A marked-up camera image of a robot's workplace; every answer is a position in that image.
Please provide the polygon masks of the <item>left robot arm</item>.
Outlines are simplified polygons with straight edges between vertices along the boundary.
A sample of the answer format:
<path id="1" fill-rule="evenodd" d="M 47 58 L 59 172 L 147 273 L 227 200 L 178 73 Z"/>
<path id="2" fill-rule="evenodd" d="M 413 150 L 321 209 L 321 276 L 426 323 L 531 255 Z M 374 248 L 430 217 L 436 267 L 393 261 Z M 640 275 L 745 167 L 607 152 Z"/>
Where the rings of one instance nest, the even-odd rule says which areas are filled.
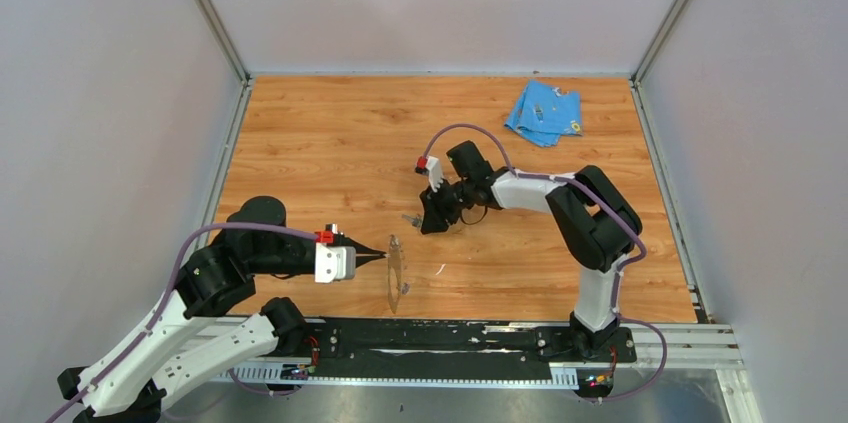
<path id="1" fill-rule="evenodd" d="M 277 198 L 247 200 L 223 223 L 192 233 L 181 246 L 159 301 L 118 345 L 87 367 L 57 378 L 77 422 L 156 422 L 194 389 L 254 357 L 307 356 L 290 371 L 306 379 L 320 359 L 320 340 L 289 297 L 273 297 L 236 328 L 185 350 L 184 344 L 256 293 L 255 278 L 311 276 L 319 284 L 349 280 L 383 259 L 334 224 L 317 232 L 286 224 Z"/>

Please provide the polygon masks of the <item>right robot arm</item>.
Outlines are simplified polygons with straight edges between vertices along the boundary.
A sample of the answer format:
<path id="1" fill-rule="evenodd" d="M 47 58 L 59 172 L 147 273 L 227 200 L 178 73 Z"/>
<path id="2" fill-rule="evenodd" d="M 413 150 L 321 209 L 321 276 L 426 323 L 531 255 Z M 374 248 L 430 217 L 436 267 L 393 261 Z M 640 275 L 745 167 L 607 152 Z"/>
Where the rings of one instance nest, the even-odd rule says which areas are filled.
<path id="1" fill-rule="evenodd" d="M 455 146 L 447 157 L 455 182 L 445 177 L 438 158 L 423 155 L 416 161 L 416 172 L 428 180 L 420 195 L 421 233 L 444 233 L 475 207 L 551 215 L 580 266 L 578 300 L 569 316 L 572 349 L 584 360 L 601 357 L 620 326 L 621 272 L 634 261 L 632 251 L 644 248 L 643 225 L 633 207 L 597 166 L 563 174 L 510 165 L 495 169 L 472 141 Z"/>

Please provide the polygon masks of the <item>key with green tag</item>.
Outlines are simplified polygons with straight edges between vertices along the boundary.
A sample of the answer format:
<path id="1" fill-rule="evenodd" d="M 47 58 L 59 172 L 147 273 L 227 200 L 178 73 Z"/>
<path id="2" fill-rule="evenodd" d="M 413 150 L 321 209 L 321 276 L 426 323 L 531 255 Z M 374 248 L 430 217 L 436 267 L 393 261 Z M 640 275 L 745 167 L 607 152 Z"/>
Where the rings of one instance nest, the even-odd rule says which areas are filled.
<path id="1" fill-rule="evenodd" d="M 408 215 L 402 214 L 401 218 L 410 223 L 415 228 L 420 228 L 422 225 L 423 217 L 420 214 L 416 215 Z"/>

